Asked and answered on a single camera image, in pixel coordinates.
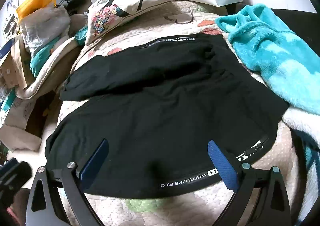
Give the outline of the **black pants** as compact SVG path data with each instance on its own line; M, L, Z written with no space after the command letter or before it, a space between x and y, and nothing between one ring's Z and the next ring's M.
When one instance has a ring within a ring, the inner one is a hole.
M161 198L220 178L210 141L250 163L273 146L289 105L253 78L221 35L162 37L74 71L63 102L82 105L47 140L50 170L85 163L103 143L86 193Z

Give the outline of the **cardboard box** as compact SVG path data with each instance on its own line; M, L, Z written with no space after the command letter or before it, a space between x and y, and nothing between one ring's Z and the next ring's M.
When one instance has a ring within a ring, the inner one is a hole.
M31 55L21 35L11 38L1 47L1 85L8 89L25 89L35 78L30 71Z

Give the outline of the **beige folded quilt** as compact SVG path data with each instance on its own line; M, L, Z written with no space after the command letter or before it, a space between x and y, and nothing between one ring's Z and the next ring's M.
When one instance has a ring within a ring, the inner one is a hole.
M37 99L55 90L69 75L80 51L80 45L75 37L64 41L51 54L30 86L26 89L15 89L16 96L22 100Z

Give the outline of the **turquoise fluffy blanket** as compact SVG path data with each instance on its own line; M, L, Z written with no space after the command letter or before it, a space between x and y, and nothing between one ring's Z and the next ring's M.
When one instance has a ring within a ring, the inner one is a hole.
M242 63L258 71L276 95L319 114L319 57L270 8L246 5L215 22Z

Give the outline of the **grey plastic bag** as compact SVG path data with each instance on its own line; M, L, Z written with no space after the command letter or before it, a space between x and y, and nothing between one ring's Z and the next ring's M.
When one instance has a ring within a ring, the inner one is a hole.
M34 57L50 41L61 35L67 35L71 18L63 5L36 10L20 21L24 44Z

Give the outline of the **floral decorative pillow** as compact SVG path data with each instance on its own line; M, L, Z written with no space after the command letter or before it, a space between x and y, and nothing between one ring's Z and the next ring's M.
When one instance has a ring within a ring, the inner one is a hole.
M175 0L97 0L88 12L88 31L85 45L89 45L116 27L133 18Z

